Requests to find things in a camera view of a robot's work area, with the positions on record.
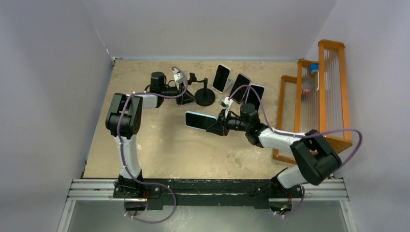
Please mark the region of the black round base phone stand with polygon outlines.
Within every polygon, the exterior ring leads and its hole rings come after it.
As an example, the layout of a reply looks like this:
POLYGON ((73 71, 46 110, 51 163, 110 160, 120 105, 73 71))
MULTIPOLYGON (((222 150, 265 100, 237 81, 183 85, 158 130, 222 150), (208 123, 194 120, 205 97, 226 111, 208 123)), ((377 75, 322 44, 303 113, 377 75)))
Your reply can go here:
POLYGON ((210 106, 215 102, 215 93, 208 88, 208 78, 198 80, 195 73, 190 73, 189 84, 203 83, 203 88, 198 89, 195 94, 195 102, 200 106, 210 106))

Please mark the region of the blue case phone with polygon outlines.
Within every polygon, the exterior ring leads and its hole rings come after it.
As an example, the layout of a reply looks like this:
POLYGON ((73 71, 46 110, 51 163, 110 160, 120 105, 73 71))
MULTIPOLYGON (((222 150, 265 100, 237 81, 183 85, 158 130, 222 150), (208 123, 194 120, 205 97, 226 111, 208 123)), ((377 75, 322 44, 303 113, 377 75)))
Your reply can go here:
POLYGON ((198 112, 186 111, 184 114, 185 125, 190 128, 205 131, 217 122, 217 117, 198 112))

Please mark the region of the white case phone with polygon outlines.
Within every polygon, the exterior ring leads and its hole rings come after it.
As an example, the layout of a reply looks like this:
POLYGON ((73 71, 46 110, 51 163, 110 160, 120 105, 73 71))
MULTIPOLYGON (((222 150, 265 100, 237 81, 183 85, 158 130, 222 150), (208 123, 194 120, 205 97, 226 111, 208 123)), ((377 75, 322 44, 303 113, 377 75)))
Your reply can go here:
POLYGON ((223 93, 226 89, 230 74, 231 74, 230 68, 226 67, 223 64, 219 64, 216 69, 212 87, 218 92, 223 93))

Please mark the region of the silver metal phone stand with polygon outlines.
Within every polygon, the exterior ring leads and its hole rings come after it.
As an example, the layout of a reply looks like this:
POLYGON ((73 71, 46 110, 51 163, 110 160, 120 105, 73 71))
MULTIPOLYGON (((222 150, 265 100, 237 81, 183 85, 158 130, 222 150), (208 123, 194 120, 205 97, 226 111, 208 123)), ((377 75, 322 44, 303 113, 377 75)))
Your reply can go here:
POLYGON ((224 86, 224 92, 227 91, 227 89, 229 88, 229 86, 232 84, 232 79, 228 78, 225 82, 225 86, 224 86))

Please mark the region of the lilac case phone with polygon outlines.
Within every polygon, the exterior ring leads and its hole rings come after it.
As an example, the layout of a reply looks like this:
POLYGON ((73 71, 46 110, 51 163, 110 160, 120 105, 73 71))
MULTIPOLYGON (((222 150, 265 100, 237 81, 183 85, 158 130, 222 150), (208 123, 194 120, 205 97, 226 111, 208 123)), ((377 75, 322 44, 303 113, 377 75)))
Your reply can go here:
POLYGON ((265 92, 265 86, 258 84, 251 84, 249 90, 247 91, 245 102, 250 103, 255 106, 255 109, 258 111, 260 109, 260 100, 263 99, 265 92))

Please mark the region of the purple case phone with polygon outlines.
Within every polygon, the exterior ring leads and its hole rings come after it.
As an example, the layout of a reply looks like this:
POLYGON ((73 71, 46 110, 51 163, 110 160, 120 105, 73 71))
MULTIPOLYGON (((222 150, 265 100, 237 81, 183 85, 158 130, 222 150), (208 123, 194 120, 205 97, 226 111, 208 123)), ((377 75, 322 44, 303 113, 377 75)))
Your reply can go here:
POLYGON ((239 73, 234 85, 231 89, 229 96, 233 99, 236 103, 241 103, 243 101, 244 95, 246 94, 246 87, 241 87, 243 85, 249 85, 251 83, 251 79, 244 75, 243 73, 239 73))

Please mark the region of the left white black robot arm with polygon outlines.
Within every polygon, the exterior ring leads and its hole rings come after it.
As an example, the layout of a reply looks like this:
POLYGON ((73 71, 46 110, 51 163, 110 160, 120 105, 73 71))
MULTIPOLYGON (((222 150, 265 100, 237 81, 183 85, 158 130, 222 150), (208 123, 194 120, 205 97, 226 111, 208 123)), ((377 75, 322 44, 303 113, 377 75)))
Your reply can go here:
POLYGON ((141 127, 142 111, 144 109, 159 108, 164 99, 175 99, 177 105, 195 101, 188 91, 188 86, 196 82, 196 76, 190 73, 186 76, 180 70, 175 70, 171 86, 166 75, 162 72, 153 72, 150 84, 141 94, 113 95, 105 126, 114 136, 119 156, 121 171, 114 182, 115 198, 147 197, 149 190, 144 185, 142 169, 137 158, 136 137, 141 127))

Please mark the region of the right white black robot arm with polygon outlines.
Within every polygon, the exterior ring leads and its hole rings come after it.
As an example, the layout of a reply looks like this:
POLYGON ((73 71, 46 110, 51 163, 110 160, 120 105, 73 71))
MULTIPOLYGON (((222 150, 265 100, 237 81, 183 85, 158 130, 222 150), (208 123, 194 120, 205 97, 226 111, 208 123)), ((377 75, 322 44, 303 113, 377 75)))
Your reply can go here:
POLYGON ((230 130, 243 131, 247 140, 257 147, 273 148, 293 155, 296 165, 272 178, 271 190, 279 197, 304 183, 317 186, 342 166, 337 152, 317 130, 290 133, 271 129, 261 122, 259 112, 250 103, 240 107, 239 116, 222 110, 206 132, 226 136, 230 130))

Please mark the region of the red black stamp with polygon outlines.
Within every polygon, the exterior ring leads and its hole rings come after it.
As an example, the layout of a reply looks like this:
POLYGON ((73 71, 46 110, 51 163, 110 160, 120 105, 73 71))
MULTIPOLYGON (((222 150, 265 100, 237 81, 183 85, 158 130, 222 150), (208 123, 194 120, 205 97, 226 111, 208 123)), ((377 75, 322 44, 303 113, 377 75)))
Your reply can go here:
POLYGON ((309 96, 310 96, 310 89, 303 88, 302 93, 301 93, 301 101, 306 102, 309 99, 309 96))

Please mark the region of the orange wooden tiered rack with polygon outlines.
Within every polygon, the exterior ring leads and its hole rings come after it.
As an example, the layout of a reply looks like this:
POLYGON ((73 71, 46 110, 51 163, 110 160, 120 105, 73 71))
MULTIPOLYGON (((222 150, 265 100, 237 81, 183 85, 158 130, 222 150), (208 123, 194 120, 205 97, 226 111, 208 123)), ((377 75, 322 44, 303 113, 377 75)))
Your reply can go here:
POLYGON ((346 77, 345 45, 342 42, 320 40, 318 61, 300 59, 297 76, 281 77, 276 128, 284 130, 285 99, 289 95, 294 111, 289 113, 292 132, 311 129, 334 131, 351 125, 346 77), (310 75, 311 63, 319 64, 319 76, 310 75), (309 99, 301 101, 303 88, 310 89, 309 99))

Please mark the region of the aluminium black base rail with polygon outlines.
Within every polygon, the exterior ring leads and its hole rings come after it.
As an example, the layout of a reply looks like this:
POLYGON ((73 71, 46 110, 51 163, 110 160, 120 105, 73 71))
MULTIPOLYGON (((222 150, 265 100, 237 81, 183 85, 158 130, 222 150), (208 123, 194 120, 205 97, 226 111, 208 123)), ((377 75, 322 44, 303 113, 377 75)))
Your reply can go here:
POLYGON ((354 232, 343 179, 274 190, 271 179, 80 178, 60 232, 354 232))

